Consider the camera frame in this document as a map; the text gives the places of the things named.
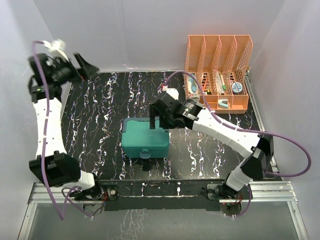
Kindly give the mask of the green medicine kit box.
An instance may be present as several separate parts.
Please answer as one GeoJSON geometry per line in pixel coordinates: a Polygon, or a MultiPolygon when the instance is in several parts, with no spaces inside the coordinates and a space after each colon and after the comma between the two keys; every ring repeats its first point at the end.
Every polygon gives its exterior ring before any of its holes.
{"type": "Polygon", "coordinates": [[[150,129],[148,117],[128,117],[123,120],[121,147],[128,158],[166,158],[169,146],[170,132],[160,127],[158,117],[154,129],[150,129]]]}

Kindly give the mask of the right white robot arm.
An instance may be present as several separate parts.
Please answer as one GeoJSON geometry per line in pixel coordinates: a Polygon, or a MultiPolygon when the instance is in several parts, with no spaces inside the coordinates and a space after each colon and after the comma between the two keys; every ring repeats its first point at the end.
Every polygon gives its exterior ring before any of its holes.
{"type": "Polygon", "coordinates": [[[167,92],[163,92],[149,108],[150,129],[155,128],[156,119],[159,120],[159,127],[166,130],[188,128],[213,137],[243,157],[223,184],[208,189],[208,194],[233,199],[245,185],[264,178],[274,154],[272,136],[246,132],[222,118],[212,116],[203,104],[192,99],[181,103],[167,92]]]}

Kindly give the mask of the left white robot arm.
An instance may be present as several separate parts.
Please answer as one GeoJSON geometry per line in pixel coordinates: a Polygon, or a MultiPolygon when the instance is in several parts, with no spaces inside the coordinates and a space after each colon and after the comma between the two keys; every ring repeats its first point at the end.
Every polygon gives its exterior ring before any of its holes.
{"type": "Polygon", "coordinates": [[[79,160],[68,155],[62,136],[62,85],[87,80],[99,70],[79,53],[75,53],[74,57],[79,68],[62,56],[38,53],[28,58],[33,71],[28,90],[36,113],[38,132],[35,159],[28,165],[42,184],[76,187],[70,195],[72,198],[97,200],[103,195],[104,188],[94,173],[81,170],[79,160]]]}

